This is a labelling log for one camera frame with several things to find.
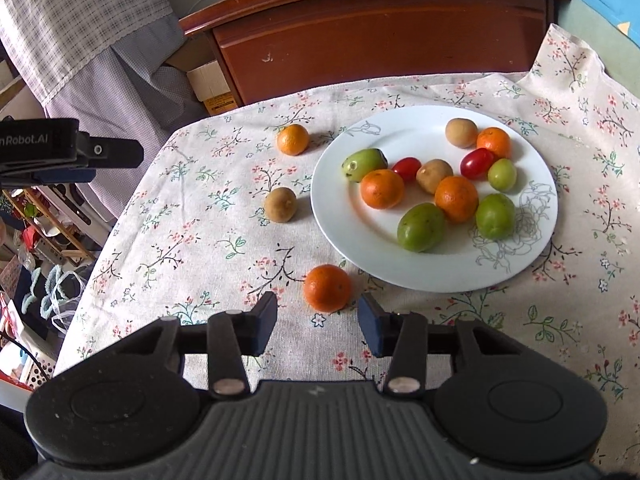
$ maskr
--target plaid cloth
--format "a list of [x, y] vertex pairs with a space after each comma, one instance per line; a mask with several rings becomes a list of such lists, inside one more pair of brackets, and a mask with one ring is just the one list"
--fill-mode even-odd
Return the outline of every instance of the plaid cloth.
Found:
[[171, 12], [169, 0], [0, 0], [0, 40], [45, 107], [108, 46]]
[[49, 117], [75, 117], [95, 137], [136, 139], [145, 160], [130, 170], [97, 170], [89, 184], [78, 184], [104, 220], [117, 217], [156, 153], [171, 134], [207, 116], [183, 72], [162, 66], [184, 43], [171, 13], [130, 33], [98, 54], [45, 106]]

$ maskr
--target floral tablecloth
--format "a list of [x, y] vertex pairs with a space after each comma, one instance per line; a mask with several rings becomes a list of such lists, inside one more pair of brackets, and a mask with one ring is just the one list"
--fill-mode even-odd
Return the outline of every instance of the floral tablecloth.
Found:
[[[540, 257], [498, 286], [453, 295], [389, 285], [346, 262], [322, 236], [309, 201], [322, 149], [381, 110], [424, 104], [471, 108], [520, 132], [556, 181], [559, 218]], [[298, 157], [276, 133], [304, 124], [312, 145]], [[355, 293], [388, 310], [437, 323], [482, 319], [584, 377], [609, 407], [594, 460], [640, 471], [640, 210], [638, 100], [604, 74], [596, 53], [552, 26], [526, 74], [386, 78], [311, 89], [247, 106], [174, 133], [104, 247], [66, 336], [58, 371], [167, 314], [200, 323], [249, 309], [276, 293], [268, 349], [246, 359], [260, 378], [381, 381], [353, 306], [314, 313], [302, 280], [312, 267], [344, 267]], [[274, 224], [262, 202], [274, 187], [300, 197], [296, 221]], [[206, 386], [201, 356], [185, 377]]]

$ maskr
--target wooden drawer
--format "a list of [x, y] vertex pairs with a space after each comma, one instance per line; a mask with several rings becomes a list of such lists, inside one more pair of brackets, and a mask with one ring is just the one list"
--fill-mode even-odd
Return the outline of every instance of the wooden drawer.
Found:
[[244, 104], [379, 76], [531, 67], [547, 0], [303, 0], [220, 25]]

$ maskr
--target cherry tomato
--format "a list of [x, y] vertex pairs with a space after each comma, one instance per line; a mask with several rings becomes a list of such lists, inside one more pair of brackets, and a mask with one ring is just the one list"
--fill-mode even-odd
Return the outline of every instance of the cherry tomato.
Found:
[[408, 156], [398, 160], [391, 168], [391, 171], [395, 171], [405, 182], [411, 182], [415, 180], [415, 174], [418, 173], [421, 166], [422, 163], [417, 158]]
[[486, 172], [494, 163], [494, 154], [486, 148], [478, 148], [465, 155], [460, 162], [460, 174], [469, 180], [486, 177]]

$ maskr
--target red object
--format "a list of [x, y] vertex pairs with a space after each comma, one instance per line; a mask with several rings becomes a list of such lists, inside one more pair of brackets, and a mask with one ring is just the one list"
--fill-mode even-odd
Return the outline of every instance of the red object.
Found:
[[24, 245], [27, 247], [29, 252], [33, 251], [33, 248], [36, 245], [36, 242], [40, 239], [40, 235], [36, 231], [36, 228], [32, 225], [27, 227], [22, 231], [22, 241]]
[[19, 388], [22, 388], [23, 390], [27, 390], [28, 392], [33, 391], [33, 388], [30, 388], [26, 384], [21, 383], [20, 381], [18, 381], [17, 379], [14, 379], [13, 377], [9, 377], [2, 370], [0, 370], [0, 380], [5, 381], [7, 383], [11, 383], [14, 386], [18, 386]]
[[391, 171], [400, 175], [405, 182], [411, 182], [415, 180], [415, 174], [418, 173], [421, 166], [422, 163], [417, 158], [408, 156], [398, 160], [391, 168]]
[[486, 177], [486, 172], [495, 161], [494, 154], [486, 148], [478, 148], [467, 153], [460, 162], [460, 174], [469, 180]]

